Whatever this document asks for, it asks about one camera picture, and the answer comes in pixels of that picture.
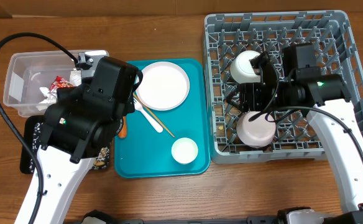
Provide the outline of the small white plate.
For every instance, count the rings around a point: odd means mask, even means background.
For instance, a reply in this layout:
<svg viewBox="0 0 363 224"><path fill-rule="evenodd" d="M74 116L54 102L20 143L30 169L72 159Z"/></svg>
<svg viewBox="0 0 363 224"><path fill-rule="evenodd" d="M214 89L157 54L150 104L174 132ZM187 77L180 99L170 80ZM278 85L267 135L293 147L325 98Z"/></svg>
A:
<svg viewBox="0 0 363 224"><path fill-rule="evenodd" d="M232 78L238 83L260 83L260 75L257 75L250 63L250 60L259 56L260 53L254 50L241 52L232 62L230 73Z"/></svg>

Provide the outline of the red snack wrapper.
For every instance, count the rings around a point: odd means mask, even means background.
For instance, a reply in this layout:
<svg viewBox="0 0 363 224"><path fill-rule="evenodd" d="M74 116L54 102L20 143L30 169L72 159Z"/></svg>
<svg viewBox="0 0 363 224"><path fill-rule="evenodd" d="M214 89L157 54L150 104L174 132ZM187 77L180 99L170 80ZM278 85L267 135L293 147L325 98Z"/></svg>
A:
<svg viewBox="0 0 363 224"><path fill-rule="evenodd" d="M73 85L67 81L66 79L56 76L56 79L50 85L49 91L56 91L58 88L69 88L73 87Z"/></svg>

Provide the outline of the white napkin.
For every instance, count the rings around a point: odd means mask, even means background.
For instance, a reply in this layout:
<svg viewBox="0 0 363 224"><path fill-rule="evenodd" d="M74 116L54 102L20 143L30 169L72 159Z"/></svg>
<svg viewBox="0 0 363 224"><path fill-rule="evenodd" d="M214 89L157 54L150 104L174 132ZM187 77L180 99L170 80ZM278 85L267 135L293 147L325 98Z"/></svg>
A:
<svg viewBox="0 0 363 224"><path fill-rule="evenodd" d="M43 101L41 101L36 108L39 111L46 110L48 108L48 105L54 104L57 102L57 89L49 89L47 87L40 87L39 90L45 97Z"/></svg>

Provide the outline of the white green tissue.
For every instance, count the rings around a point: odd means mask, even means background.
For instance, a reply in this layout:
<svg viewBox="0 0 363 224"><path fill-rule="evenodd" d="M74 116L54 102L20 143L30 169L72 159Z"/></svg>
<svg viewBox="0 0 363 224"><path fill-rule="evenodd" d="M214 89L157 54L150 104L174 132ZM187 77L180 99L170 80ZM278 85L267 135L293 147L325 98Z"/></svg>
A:
<svg viewBox="0 0 363 224"><path fill-rule="evenodd" d="M72 70L70 72L70 80L69 82L73 86L79 86L81 85L81 71L80 70Z"/></svg>

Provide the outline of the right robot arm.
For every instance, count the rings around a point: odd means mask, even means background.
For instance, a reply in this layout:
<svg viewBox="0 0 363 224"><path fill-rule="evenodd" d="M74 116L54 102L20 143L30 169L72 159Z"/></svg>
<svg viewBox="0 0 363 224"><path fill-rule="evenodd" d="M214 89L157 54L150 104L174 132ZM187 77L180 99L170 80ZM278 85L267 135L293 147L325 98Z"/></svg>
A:
<svg viewBox="0 0 363 224"><path fill-rule="evenodd" d="M318 135L335 176L342 214L328 215L308 207L280 210L275 223L363 223L363 137L350 92L337 75L323 75L308 47L282 53L281 82L269 54L247 50L232 62L242 116L238 138L255 148L268 146L277 120L272 113L300 111Z"/></svg>

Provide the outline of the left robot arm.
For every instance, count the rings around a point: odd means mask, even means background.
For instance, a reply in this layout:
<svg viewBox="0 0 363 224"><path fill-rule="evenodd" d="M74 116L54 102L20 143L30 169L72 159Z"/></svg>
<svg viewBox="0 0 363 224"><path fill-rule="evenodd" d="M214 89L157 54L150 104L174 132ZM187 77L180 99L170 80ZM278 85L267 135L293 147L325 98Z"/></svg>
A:
<svg viewBox="0 0 363 224"><path fill-rule="evenodd" d="M134 65L104 56L81 68L81 85L61 88L44 114L36 165L16 223L62 223L100 150L134 112L142 81Z"/></svg>

